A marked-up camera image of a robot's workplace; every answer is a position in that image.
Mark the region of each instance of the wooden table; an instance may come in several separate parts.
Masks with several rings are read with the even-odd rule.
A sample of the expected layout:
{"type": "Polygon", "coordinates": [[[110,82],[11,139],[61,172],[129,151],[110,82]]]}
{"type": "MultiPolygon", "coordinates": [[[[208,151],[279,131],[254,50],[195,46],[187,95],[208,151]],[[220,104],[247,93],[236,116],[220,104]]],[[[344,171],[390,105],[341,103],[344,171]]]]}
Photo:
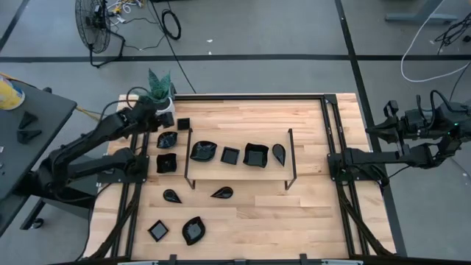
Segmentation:
{"type": "MultiPolygon", "coordinates": [[[[340,93],[337,99],[347,145],[369,150],[355,94],[340,93]]],[[[269,135],[286,133],[292,128],[297,180],[286,191],[283,181],[247,180],[245,175],[237,180],[231,175],[229,180],[198,180],[192,190],[183,177],[188,131],[178,131],[176,147],[162,150],[156,147],[157,137],[165,131],[176,131],[176,128],[159,130],[150,138],[151,163],[141,193],[132,259],[168,260],[171,254],[177,254],[179,260],[299,259],[300,253],[306,253],[308,258],[348,257],[336,185],[330,179],[327,166],[329,149],[319,100],[177,101],[175,107],[176,118],[190,118],[194,131],[240,133],[237,141],[242,138],[256,144],[261,135],[266,135],[265,141],[270,142],[269,135]],[[177,171],[158,174],[156,156],[167,152],[177,154],[177,171]],[[210,197],[223,186],[234,190],[232,198],[210,197]],[[163,199],[163,191],[168,188],[177,192],[183,204],[163,199]],[[195,216],[201,216],[206,234],[200,242],[189,247],[182,236],[182,227],[195,216]],[[156,243],[147,230],[159,219],[170,231],[156,243]]],[[[330,122],[335,124],[331,106],[328,110],[330,122]]],[[[333,134],[339,151],[335,130],[333,134]]],[[[218,148],[231,142],[230,138],[207,140],[217,144],[224,140],[218,148]]],[[[111,142],[108,152],[111,154],[129,144],[125,139],[111,142]]],[[[243,152],[241,150],[237,167],[245,166],[243,152]]],[[[378,184],[373,181],[355,184],[365,223],[384,247],[395,252],[378,184]]],[[[96,201],[85,256],[96,251],[116,223],[121,187],[122,184],[111,185],[96,201]]],[[[353,222],[350,224],[359,254],[356,227],[353,222]]],[[[126,237],[127,227],[121,234],[121,254],[126,237]]]]}

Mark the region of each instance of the black leaf-shaped dish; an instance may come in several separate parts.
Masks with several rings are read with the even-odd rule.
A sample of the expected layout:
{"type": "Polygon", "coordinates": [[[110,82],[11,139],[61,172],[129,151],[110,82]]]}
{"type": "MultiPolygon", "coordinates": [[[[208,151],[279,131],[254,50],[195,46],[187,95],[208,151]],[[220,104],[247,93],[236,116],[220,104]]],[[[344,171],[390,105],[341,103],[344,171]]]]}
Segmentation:
{"type": "Polygon", "coordinates": [[[175,172],[177,170],[177,155],[174,153],[157,156],[157,173],[175,172]]]}
{"type": "Polygon", "coordinates": [[[275,144],[272,147],[272,152],[275,158],[280,162],[281,166],[285,166],[285,159],[286,159],[286,151],[285,147],[281,144],[275,144]]]}
{"type": "Polygon", "coordinates": [[[208,162],[214,158],[217,146],[210,141],[199,141],[193,145],[190,158],[198,162],[208,162]]]}
{"type": "Polygon", "coordinates": [[[248,166],[260,166],[265,168],[269,148],[262,144],[248,143],[245,146],[244,164],[248,166]]]}
{"type": "Polygon", "coordinates": [[[222,187],[211,196],[213,198],[229,199],[233,196],[233,194],[234,191],[231,189],[231,187],[222,187]]]}
{"type": "Polygon", "coordinates": [[[197,243],[205,235],[206,227],[201,218],[195,217],[183,225],[183,238],[188,246],[197,243]]]}
{"type": "Polygon", "coordinates": [[[168,149],[177,144],[177,132],[162,132],[157,139],[157,148],[168,149]]]}

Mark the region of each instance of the black bracket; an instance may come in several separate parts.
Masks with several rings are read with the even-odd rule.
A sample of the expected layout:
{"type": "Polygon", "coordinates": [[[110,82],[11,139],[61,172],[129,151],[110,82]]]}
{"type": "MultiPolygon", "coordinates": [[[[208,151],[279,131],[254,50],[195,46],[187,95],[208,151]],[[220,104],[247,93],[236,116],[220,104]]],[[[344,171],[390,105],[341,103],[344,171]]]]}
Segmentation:
{"type": "Polygon", "coordinates": [[[169,258],[169,265],[175,265],[177,263],[177,255],[171,254],[169,258]]]}
{"type": "Polygon", "coordinates": [[[335,94],[325,94],[324,98],[325,98],[325,100],[329,101],[329,103],[331,103],[332,105],[337,105],[337,95],[335,95],[335,94]]]}
{"type": "Polygon", "coordinates": [[[301,265],[308,265],[309,264],[308,256],[305,253],[300,254],[300,260],[301,260],[301,265]]]}
{"type": "Polygon", "coordinates": [[[98,183],[145,183],[147,172],[149,171],[149,156],[138,156],[136,158],[139,164],[137,174],[126,174],[123,170],[112,169],[98,173],[98,183]]]}
{"type": "Polygon", "coordinates": [[[247,260],[240,259],[240,260],[234,260],[234,265],[246,265],[247,260]]]}
{"type": "Polygon", "coordinates": [[[362,164],[348,166],[342,163],[341,154],[328,154],[327,162],[329,164],[330,178],[332,181],[351,181],[351,180],[382,180],[381,176],[386,176],[384,164],[362,164]]]}

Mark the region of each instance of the white cable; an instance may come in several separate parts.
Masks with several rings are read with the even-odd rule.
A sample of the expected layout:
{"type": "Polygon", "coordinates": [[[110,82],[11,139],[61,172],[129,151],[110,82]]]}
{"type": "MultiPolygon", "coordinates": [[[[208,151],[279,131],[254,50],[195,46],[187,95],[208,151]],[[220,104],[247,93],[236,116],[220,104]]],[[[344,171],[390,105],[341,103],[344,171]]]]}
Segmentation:
{"type": "Polygon", "coordinates": [[[417,39],[417,36],[419,35],[420,31],[422,31],[422,28],[427,24],[427,22],[430,20],[430,18],[432,17],[432,15],[440,8],[440,6],[442,6],[443,4],[443,1],[439,4],[438,7],[436,7],[436,9],[428,16],[427,20],[425,20],[424,24],[419,28],[419,31],[417,31],[417,34],[415,35],[414,39],[412,39],[412,42],[411,42],[411,45],[409,46],[409,48],[407,49],[406,53],[404,54],[403,58],[400,60],[400,73],[403,75],[404,79],[409,81],[409,82],[427,82],[427,81],[431,81],[431,80],[435,80],[435,79],[438,79],[438,78],[442,78],[442,77],[447,77],[447,76],[450,76],[452,74],[456,74],[458,73],[459,71],[462,71],[464,70],[471,62],[467,63],[465,66],[459,68],[459,69],[456,69],[455,71],[452,71],[448,74],[442,74],[442,75],[439,75],[439,76],[436,76],[436,77],[431,77],[431,78],[427,78],[427,79],[423,79],[423,80],[414,80],[414,79],[410,79],[408,78],[405,74],[404,74],[404,58],[406,58],[407,54],[409,53],[409,51],[411,50],[412,46],[414,45],[414,42],[415,40],[417,39]]]}

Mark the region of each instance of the table leg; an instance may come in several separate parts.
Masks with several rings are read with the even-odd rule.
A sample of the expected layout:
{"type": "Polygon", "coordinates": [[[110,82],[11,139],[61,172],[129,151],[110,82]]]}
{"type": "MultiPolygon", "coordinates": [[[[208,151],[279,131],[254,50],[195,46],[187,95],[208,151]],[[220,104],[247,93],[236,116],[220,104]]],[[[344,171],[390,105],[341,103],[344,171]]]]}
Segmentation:
{"type": "MultiPolygon", "coordinates": [[[[424,6],[415,14],[388,13],[384,18],[386,21],[401,21],[422,24],[428,16],[442,3],[443,0],[428,0],[424,6]]],[[[429,24],[451,24],[457,20],[455,15],[433,14],[428,21],[429,24]]]]}

